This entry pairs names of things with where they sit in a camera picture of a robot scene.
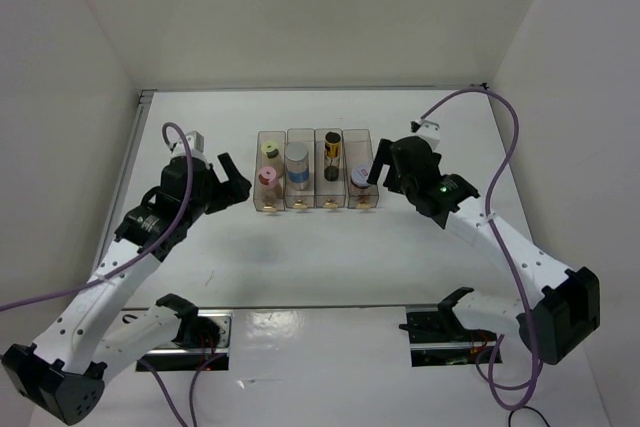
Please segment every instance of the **pink lid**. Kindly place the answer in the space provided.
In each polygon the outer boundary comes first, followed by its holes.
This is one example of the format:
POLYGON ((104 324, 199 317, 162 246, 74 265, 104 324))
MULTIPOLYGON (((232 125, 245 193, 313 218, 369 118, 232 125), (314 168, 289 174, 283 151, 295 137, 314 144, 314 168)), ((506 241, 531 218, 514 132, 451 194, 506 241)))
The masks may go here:
POLYGON ((273 189, 278 183, 278 173, 273 167, 263 167, 258 171, 258 180, 262 185, 273 189))

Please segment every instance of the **blue label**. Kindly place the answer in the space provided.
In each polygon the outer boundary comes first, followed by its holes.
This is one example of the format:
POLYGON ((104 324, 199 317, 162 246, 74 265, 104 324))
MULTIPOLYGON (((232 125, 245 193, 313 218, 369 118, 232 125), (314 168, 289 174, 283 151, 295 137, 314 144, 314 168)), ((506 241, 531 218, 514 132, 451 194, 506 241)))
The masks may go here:
POLYGON ((309 169, 305 170, 304 172, 288 171, 287 175, 289 176, 289 180, 291 182, 301 184, 302 182, 306 182, 307 180, 309 180, 309 169))

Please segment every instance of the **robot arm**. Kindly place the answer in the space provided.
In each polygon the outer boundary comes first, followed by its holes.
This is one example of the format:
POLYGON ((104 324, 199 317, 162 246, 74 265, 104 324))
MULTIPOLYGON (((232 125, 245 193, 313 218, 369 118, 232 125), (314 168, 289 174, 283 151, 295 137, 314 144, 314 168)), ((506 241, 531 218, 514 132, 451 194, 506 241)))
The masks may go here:
POLYGON ((25 397, 67 425, 84 419, 99 401, 105 385, 146 352, 165 342, 190 346, 198 335, 219 338, 198 308, 169 294, 129 325, 105 336, 131 295, 153 274, 202 214, 212 214, 249 198, 251 184, 228 154, 218 156, 228 181, 221 183, 204 157, 204 139, 185 137, 192 154, 193 182, 187 209, 173 233, 155 250, 116 275, 116 269, 152 246, 176 218, 187 185, 182 141, 171 146, 171 161, 160 185, 125 215, 115 240, 88 283, 60 317, 30 346, 14 344, 2 358, 11 381, 25 397))
MULTIPOLYGON (((489 215, 478 191, 457 174, 442 175, 441 155, 433 149, 439 127, 428 121, 412 123, 417 135, 380 141, 369 183, 376 184, 389 165, 384 186, 403 194, 422 215, 471 245, 501 272, 511 275, 493 234, 493 220, 511 253, 532 308, 540 358, 557 364, 600 324, 600 291, 596 275, 586 267, 573 271, 544 253, 497 213, 489 215)), ((450 330, 491 330, 519 334, 530 348, 521 300, 496 298, 458 289, 439 304, 450 330)))

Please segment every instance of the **wall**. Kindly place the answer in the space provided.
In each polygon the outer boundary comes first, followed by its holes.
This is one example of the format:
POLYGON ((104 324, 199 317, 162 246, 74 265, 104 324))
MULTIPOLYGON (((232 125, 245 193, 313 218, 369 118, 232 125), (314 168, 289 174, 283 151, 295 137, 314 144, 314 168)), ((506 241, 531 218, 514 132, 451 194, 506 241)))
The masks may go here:
MULTIPOLYGON (((84 0, 0 0, 0 303, 84 281, 137 94, 84 0)), ((0 315, 0 351, 62 309, 0 315)), ((0 374, 2 425, 32 404, 0 374)))
POLYGON ((531 0, 88 0, 141 88, 489 80, 531 0))
POLYGON ((513 171, 534 238, 600 276, 586 347, 614 427, 640 418, 639 26, 640 0, 535 0, 492 82, 523 124, 513 171))

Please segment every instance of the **clear plastic bin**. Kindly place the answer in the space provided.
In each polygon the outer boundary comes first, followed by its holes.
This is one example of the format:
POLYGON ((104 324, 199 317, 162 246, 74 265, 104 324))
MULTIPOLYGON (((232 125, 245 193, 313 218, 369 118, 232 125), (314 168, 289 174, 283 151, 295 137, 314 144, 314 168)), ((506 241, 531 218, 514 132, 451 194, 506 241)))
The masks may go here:
POLYGON ((259 212, 284 210, 284 149, 286 136, 280 131, 258 133, 253 205, 259 212))
POLYGON ((315 149, 313 129, 289 129, 284 152, 287 208, 315 207, 315 149))
POLYGON ((347 194, 345 188, 342 130, 316 130, 315 144, 316 207, 322 207, 324 209, 344 207, 347 194))
POLYGON ((367 178, 373 163, 371 135, 367 129, 343 132, 345 177, 350 209, 372 209, 378 205, 378 186, 369 185, 367 178))

